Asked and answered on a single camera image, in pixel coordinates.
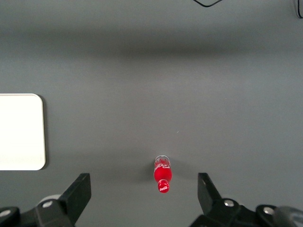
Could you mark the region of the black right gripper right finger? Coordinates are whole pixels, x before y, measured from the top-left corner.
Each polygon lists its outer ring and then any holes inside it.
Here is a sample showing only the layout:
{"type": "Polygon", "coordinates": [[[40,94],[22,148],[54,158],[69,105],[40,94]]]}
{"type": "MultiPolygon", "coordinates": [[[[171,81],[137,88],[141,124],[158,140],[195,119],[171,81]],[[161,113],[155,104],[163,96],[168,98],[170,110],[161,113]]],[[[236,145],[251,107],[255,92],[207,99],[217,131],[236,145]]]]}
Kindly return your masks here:
{"type": "Polygon", "coordinates": [[[255,212],[223,198],[207,173],[198,174],[197,196],[203,214],[192,227],[257,227],[255,212]]]}

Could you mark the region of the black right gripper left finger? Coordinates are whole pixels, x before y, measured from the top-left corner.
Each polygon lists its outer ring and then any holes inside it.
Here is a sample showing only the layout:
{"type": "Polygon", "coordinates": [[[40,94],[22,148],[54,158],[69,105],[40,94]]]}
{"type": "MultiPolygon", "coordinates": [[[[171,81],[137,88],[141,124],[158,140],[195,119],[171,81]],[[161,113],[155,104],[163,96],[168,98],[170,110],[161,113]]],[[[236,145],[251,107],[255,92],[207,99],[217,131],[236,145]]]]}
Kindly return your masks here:
{"type": "Polygon", "coordinates": [[[82,173],[61,195],[48,196],[21,214],[21,226],[74,227],[90,198],[90,174],[82,173]]]}

